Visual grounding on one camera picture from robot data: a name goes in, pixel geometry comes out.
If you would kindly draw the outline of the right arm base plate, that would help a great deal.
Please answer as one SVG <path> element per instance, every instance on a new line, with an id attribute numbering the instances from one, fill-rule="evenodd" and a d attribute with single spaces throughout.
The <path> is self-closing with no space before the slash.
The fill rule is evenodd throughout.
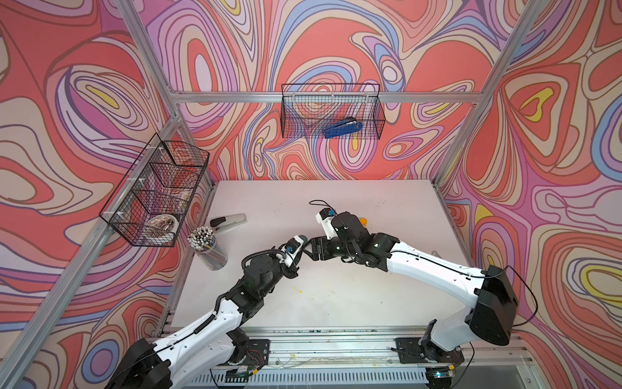
<path id="1" fill-rule="evenodd" d="M 455 348 L 447 352 L 418 337 L 395 338 L 395 346 L 391 350 L 397 353 L 402 364 L 430 363 L 460 366 L 465 361 L 461 350 Z"/>

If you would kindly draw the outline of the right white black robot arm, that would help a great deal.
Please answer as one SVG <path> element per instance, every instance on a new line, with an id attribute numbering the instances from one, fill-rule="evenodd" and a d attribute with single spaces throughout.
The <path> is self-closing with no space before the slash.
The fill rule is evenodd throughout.
<path id="1" fill-rule="evenodd" d="M 423 350 L 450 353 L 473 340 L 497 346 L 510 343 L 518 298 L 504 269 L 465 267 L 419 251 L 386 233 L 369 233 L 350 212 L 337 213 L 325 207 L 316 221 L 324 235 L 311 241 L 313 260 L 339 258 L 411 277 L 463 303 L 463 309 L 450 317 L 429 323 L 419 341 Z"/>

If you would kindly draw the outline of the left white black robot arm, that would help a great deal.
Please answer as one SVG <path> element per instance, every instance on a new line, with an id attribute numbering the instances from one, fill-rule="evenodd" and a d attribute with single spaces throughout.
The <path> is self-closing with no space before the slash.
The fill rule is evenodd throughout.
<path id="1" fill-rule="evenodd" d="M 244 358 L 248 336 L 241 325 L 262 309 L 282 278 L 298 276 L 308 245 L 306 237 L 295 236 L 278 248 L 244 257 L 243 276 L 207 314 L 165 338 L 136 341 L 105 387 L 182 388 L 208 369 Z"/>

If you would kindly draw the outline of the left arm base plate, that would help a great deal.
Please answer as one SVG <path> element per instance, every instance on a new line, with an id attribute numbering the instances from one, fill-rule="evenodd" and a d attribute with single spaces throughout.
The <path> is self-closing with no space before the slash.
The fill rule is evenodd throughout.
<path id="1" fill-rule="evenodd" d="M 265 366 L 269 363 L 271 341 L 250 339 L 234 348 L 227 364 L 230 366 Z"/>

